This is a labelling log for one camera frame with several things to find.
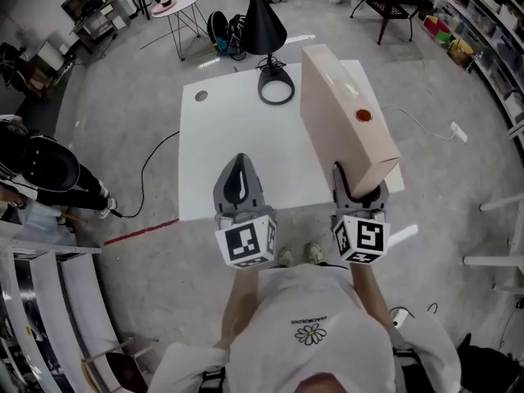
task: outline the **black desk lamp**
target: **black desk lamp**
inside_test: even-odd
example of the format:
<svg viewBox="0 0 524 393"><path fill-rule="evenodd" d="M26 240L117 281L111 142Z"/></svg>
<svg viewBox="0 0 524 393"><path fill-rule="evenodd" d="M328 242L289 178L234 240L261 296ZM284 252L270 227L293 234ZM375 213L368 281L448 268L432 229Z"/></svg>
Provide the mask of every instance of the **black desk lamp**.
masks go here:
<svg viewBox="0 0 524 393"><path fill-rule="evenodd" d="M287 31L282 22L269 7L267 0L250 0L247 10L241 44L246 52L257 56L268 55L260 65L259 97L268 105L283 105L295 95L295 84L284 71L285 64L279 62L273 52L277 51L287 39ZM284 82L291 88L290 95L280 102L268 101L262 94L264 86L270 82Z"/></svg>

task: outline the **sneaker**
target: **sneaker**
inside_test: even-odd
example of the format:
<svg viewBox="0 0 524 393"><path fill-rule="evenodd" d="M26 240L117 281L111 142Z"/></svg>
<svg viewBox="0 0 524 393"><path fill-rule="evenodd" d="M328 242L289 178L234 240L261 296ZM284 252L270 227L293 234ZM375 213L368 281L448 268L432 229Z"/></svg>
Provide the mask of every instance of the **sneaker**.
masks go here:
<svg viewBox="0 0 524 393"><path fill-rule="evenodd" d="M295 263L295 257L293 256L293 251L288 247L284 247L278 253L277 263L286 268L290 268Z"/></svg>
<svg viewBox="0 0 524 393"><path fill-rule="evenodd" d="M99 219L106 219L111 210L114 210L116 208L116 199L115 198L108 198L107 199L107 207L104 208L102 211L98 213Z"/></svg>
<svg viewBox="0 0 524 393"><path fill-rule="evenodd" d="M99 180L98 183L100 183L100 197L109 198L109 189L104 186L104 183L101 180Z"/></svg>
<svg viewBox="0 0 524 393"><path fill-rule="evenodd" d="M304 246L305 260L308 264L318 265L325 262L324 253L316 243L308 243Z"/></svg>

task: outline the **lamp base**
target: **lamp base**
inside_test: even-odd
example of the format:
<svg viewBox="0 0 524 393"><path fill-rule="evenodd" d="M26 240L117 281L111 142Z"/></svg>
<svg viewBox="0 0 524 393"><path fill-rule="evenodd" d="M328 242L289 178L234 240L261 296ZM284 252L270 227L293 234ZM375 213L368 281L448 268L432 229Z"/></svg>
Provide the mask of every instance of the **lamp base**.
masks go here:
<svg viewBox="0 0 524 393"><path fill-rule="evenodd" d="M267 103L268 105L276 106L288 103L295 96L295 84L293 83L293 80L291 80L291 77L289 77L289 74L283 69L285 64L277 61L277 59L274 58L271 54L268 55L267 60L268 62L265 65L258 67L260 68L259 98L263 103ZM266 99L264 94L262 94L262 90L267 84L271 82L283 82L287 84L291 90L289 96L283 101L277 102Z"/></svg>

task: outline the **small hole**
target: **small hole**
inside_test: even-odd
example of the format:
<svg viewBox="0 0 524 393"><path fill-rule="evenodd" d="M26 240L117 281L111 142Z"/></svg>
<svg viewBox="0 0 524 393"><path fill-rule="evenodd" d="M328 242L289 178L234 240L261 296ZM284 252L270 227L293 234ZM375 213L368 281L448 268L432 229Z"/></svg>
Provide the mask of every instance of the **small hole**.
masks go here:
<svg viewBox="0 0 524 393"><path fill-rule="evenodd" d="M366 111L365 109L359 109L355 116L360 122L369 122L373 118L371 112Z"/></svg>
<svg viewBox="0 0 524 393"><path fill-rule="evenodd" d="M202 102L207 98L207 92L205 90L201 90L195 95L195 100L197 102Z"/></svg>

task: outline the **fiducial marker cube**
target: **fiducial marker cube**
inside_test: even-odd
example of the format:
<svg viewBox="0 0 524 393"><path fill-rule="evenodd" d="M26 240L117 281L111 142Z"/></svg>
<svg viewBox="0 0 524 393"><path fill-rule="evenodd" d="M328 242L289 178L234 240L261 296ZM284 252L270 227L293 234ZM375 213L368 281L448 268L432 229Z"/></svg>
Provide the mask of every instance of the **fiducial marker cube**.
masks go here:
<svg viewBox="0 0 524 393"><path fill-rule="evenodd" d="M215 232L227 266L245 269L274 261L277 225L268 215Z"/></svg>
<svg viewBox="0 0 524 393"><path fill-rule="evenodd" d="M387 253L390 225L344 215L333 229L342 260L371 264Z"/></svg>

